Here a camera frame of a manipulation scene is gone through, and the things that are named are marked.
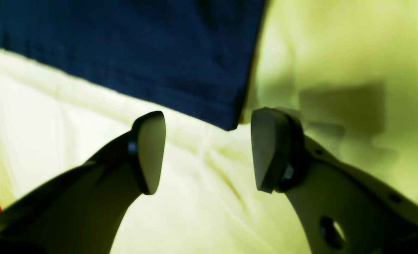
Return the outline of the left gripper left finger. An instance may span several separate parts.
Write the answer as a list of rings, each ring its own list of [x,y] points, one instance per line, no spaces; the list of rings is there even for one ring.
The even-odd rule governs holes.
[[[157,191],[165,137],[164,115],[152,111],[4,209],[0,254],[109,254],[127,209]]]

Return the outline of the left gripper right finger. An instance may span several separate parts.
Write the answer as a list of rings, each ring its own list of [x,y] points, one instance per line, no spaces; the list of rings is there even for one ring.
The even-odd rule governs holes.
[[[252,113],[256,187],[283,193],[313,254],[418,254],[418,205],[368,173],[342,163],[289,111]]]

